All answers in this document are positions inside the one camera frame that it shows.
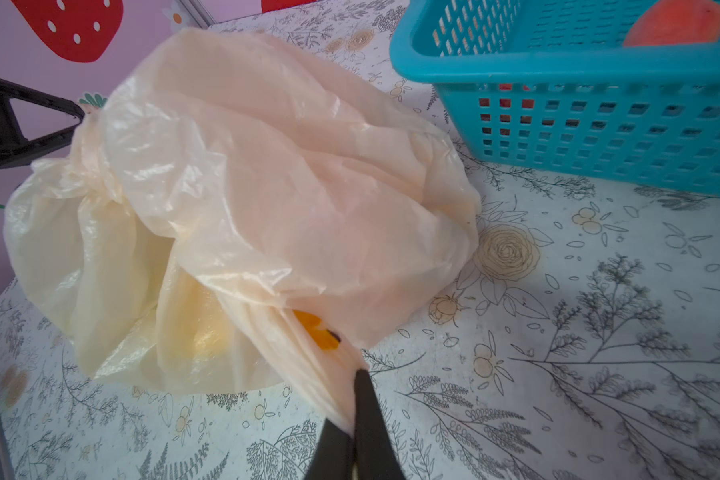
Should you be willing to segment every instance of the crumpled plastic bag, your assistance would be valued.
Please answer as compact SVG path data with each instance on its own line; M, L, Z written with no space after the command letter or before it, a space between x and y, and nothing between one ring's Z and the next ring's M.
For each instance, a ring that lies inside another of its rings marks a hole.
M174 393L282 379L346 432L359 348L477 246L444 132L262 34L174 35L32 169L8 252L84 373Z

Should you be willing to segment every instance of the strawberry decoration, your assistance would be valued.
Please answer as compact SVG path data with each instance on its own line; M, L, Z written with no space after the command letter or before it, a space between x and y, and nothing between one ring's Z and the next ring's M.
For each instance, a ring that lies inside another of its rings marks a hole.
M262 12L273 12L283 8L305 5L314 1L315 0L262 0Z
M34 33L72 62L95 62L123 20L123 0L11 0Z

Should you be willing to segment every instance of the translucent plastic bag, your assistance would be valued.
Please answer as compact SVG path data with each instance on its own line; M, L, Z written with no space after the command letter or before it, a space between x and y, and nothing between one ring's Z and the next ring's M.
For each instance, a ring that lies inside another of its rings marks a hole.
M354 427L359 351L452 281L479 196L448 136L275 38L186 29L6 206L28 298L102 381L284 379Z

